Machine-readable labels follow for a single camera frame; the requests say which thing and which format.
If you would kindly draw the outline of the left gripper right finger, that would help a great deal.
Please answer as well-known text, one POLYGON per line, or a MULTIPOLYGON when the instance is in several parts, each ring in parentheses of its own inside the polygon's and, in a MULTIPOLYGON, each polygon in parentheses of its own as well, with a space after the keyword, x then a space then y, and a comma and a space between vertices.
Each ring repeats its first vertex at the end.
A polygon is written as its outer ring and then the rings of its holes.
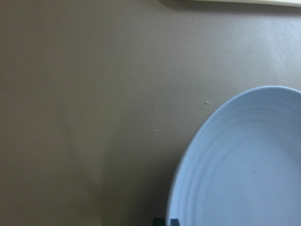
POLYGON ((170 219, 170 226, 180 226, 179 219, 170 219))

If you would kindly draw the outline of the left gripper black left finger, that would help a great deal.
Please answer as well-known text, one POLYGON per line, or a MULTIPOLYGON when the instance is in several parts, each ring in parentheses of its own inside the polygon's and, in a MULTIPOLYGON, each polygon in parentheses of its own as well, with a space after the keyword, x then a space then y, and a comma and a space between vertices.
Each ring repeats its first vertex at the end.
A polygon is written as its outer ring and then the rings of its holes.
POLYGON ((154 218, 153 226, 164 226, 164 219, 163 218, 154 218))

